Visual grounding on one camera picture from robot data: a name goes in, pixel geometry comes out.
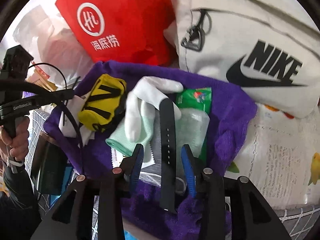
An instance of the clear plastic bag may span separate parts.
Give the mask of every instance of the clear plastic bag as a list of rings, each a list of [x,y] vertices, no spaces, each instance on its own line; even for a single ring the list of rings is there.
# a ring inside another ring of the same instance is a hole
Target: clear plastic bag
[[[93,62],[61,15],[49,17],[41,5],[28,12],[13,32],[13,38],[33,57],[35,63],[46,62],[59,68],[67,85],[83,78]],[[48,81],[64,87],[63,77],[54,68],[41,65]]]

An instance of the black sleeve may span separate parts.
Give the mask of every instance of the black sleeve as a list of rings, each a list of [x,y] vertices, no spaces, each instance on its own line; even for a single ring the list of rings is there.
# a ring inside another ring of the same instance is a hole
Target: black sleeve
[[[13,174],[5,163],[3,167],[3,179],[10,196],[0,192],[1,239],[29,240],[41,222],[30,178],[26,170]]]

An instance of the nike logo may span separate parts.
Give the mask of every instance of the nike logo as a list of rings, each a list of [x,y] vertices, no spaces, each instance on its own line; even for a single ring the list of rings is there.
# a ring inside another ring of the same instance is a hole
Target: nike logo
[[[229,68],[226,73],[227,80],[230,83],[241,87],[305,87],[306,85],[302,84],[292,84],[291,80],[292,76],[295,76],[298,73],[297,67],[301,67],[302,63],[294,57],[288,56],[288,54],[282,52],[281,49],[274,48],[272,45],[268,45],[265,49],[265,45],[265,42],[258,41],[252,53],[244,63],[244,66],[250,68],[254,65],[254,70],[271,77],[274,77],[278,73],[277,79],[279,81],[256,79],[245,76],[241,72],[241,65],[246,55]],[[289,63],[292,63],[292,65],[287,73],[284,74],[286,66]]]

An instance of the black plastic buckle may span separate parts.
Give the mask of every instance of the black plastic buckle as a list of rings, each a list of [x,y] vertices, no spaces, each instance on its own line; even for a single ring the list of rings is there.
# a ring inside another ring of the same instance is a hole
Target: black plastic buckle
[[[181,41],[182,47],[197,52],[200,52],[203,49],[205,39],[205,33],[202,26],[206,10],[200,9],[200,13],[201,15],[198,20],[198,23],[187,30],[187,33],[189,34],[188,39],[184,37]]]

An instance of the black cable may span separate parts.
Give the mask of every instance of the black cable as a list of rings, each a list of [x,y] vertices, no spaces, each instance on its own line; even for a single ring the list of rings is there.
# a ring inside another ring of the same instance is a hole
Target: black cable
[[[40,192],[38,192],[38,193],[39,193],[39,195],[38,195],[37,201],[38,201],[38,204],[39,204],[39,202],[40,202],[40,200],[41,200],[41,197],[42,197],[43,195],[42,195],[42,193],[40,193]]]
[[[29,83],[29,82],[25,82],[25,81],[18,81],[16,79],[5,79],[0,82],[0,91],[5,91],[5,90],[25,91],[25,92],[34,93],[34,94],[49,98],[50,101],[52,101],[53,103],[55,103],[57,106],[59,106],[61,108],[61,110],[69,118],[73,128],[76,131],[76,135],[77,135],[77,138],[79,140],[79,145],[80,145],[82,174],[85,174],[83,143],[82,143],[82,138],[81,138],[81,134],[80,134],[80,129],[79,129],[73,115],[69,111],[69,109],[59,99],[57,99],[54,95],[52,95],[51,92],[49,92],[48,90],[46,90],[36,84],[33,84],[33,83]]]
[[[64,76],[64,74],[61,72],[60,69],[58,69],[56,66],[50,64],[50,63],[44,63],[44,62],[41,62],[41,63],[37,63],[37,64],[33,64],[31,65],[30,67],[28,67],[28,69],[32,68],[32,67],[35,67],[35,66],[38,66],[38,65],[47,65],[47,66],[50,66],[50,67],[53,67],[54,69],[56,69],[60,74],[61,76],[63,77],[63,80],[64,80],[64,84],[65,84],[65,89],[67,89],[67,80]]]
[[[77,77],[77,78],[76,78],[76,81],[75,81],[75,83],[74,83],[73,86],[72,86],[72,89],[75,88],[75,86],[76,86],[76,84],[77,84],[77,82],[78,82],[78,80],[79,80],[80,78],[81,78],[81,77]],[[63,112],[63,125],[64,125],[64,122],[65,122],[64,120],[65,120],[65,114],[64,114],[64,112]]]

